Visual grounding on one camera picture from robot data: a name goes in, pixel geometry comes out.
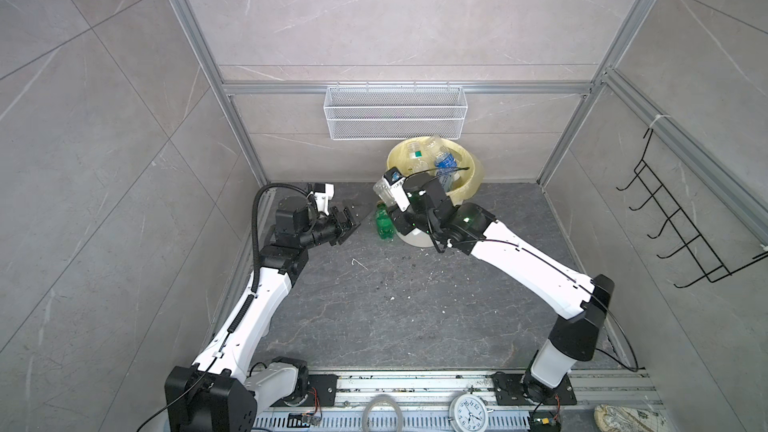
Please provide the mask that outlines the blue label bottle white cap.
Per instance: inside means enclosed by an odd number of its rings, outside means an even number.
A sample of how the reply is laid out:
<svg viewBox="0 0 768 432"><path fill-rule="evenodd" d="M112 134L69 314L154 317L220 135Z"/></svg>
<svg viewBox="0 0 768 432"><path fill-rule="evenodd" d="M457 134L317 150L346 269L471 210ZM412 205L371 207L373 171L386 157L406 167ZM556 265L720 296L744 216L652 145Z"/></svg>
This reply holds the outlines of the blue label bottle white cap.
<svg viewBox="0 0 768 432"><path fill-rule="evenodd" d="M385 177L381 177L374 184L373 190L387 208L397 205L397 201L391 190L391 184Z"/></svg>

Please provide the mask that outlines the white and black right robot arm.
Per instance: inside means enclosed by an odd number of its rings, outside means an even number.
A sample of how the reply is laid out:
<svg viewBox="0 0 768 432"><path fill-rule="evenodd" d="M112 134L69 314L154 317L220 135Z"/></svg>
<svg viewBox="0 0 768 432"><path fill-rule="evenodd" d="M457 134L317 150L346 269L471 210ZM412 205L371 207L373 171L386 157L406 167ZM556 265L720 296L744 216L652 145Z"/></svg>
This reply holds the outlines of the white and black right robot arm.
<svg viewBox="0 0 768 432"><path fill-rule="evenodd" d="M590 277L561 264L480 205L454 204L438 178L426 172L404 176L391 168L375 183L374 191L399 234L419 231L439 253L456 249L484 261L555 311L556 322L521 380L529 400L549 400L575 363L593 359L600 331L611 315L615 284L610 278Z"/></svg>

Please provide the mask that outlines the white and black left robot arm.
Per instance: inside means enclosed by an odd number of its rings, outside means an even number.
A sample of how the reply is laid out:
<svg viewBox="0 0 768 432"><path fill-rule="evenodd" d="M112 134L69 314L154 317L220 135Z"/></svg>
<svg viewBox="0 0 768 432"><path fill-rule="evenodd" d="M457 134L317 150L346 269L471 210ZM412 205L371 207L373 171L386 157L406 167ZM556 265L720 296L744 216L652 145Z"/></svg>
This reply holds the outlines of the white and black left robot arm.
<svg viewBox="0 0 768 432"><path fill-rule="evenodd" d="M342 244L360 223L353 208L331 205L331 184L287 188L265 240L252 240L253 272L234 310L193 364L175 367L165 381L169 431L249 431L275 403L299 406L313 397L305 361L277 357L255 370L251 360L309 249Z"/></svg>

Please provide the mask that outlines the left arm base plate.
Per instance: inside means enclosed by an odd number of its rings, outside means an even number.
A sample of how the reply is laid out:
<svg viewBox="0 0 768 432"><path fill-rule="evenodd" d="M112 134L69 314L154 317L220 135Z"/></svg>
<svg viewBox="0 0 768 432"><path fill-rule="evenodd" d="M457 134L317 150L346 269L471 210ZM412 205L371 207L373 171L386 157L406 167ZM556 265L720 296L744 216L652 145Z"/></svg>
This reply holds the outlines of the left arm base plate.
<svg viewBox="0 0 768 432"><path fill-rule="evenodd" d="M308 378L308 391L301 398L293 402L283 399L277 400L272 407L315 407L315 400L319 401L322 408L333 407L337 395L339 376L335 374L310 374Z"/></svg>

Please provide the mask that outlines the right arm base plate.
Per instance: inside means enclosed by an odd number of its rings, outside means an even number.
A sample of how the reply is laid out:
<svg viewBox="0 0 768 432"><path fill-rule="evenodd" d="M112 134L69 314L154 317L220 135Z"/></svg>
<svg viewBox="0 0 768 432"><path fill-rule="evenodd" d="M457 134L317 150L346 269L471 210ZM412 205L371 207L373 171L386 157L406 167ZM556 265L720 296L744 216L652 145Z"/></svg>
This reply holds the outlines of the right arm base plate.
<svg viewBox="0 0 768 432"><path fill-rule="evenodd" d="M543 405L572 406L577 404L570 377L565 375L554 388L530 379L527 373L497 371L489 376L496 402L501 406Z"/></svg>

